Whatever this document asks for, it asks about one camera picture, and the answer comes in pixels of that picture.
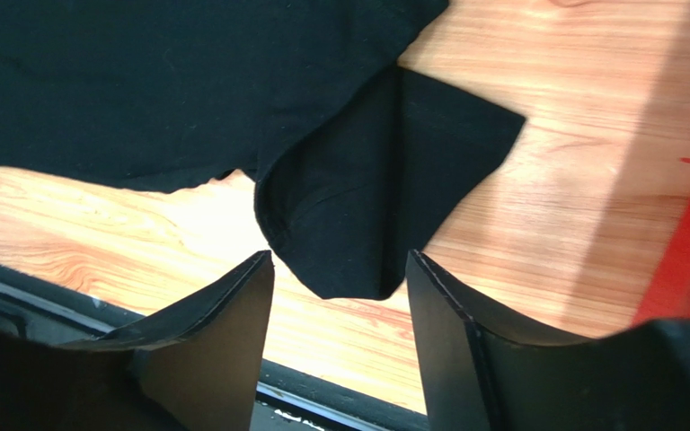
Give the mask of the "black t-shirt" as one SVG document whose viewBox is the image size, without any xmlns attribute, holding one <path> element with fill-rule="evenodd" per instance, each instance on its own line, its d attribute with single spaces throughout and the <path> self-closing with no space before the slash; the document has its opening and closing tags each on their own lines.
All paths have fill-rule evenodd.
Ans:
<svg viewBox="0 0 690 431">
<path fill-rule="evenodd" d="M 171 193 L 232 172 L 323 299 L 384 300 L 523 115 L 399 65 L 445 1 L 0 1 L 0 166 Z"/>
</svg>

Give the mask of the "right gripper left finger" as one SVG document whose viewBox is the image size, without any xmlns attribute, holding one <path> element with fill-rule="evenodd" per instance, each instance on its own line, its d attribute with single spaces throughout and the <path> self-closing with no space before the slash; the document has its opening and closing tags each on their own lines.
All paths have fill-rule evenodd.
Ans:
<svg viewBox="0 0 690 431">
<path fill-rule="evenodd" d="M 246 430 L 270 318 L 274 268 L 254 253 L 216 282 L 72 348 L 105 355 L 63 430 Z"/>
</svg>

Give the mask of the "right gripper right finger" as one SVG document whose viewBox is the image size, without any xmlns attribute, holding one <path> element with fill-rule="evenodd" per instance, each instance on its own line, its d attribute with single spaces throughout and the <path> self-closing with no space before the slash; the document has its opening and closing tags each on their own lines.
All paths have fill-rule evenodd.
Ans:
<svg viewBox="0 0 690 431">
<path fill-rule="evenodd" d="M 593 339 L 537 321 L 411 251 L 412 327 L 434 430 L 690 430 L 690 319 Z"/>
</svg>

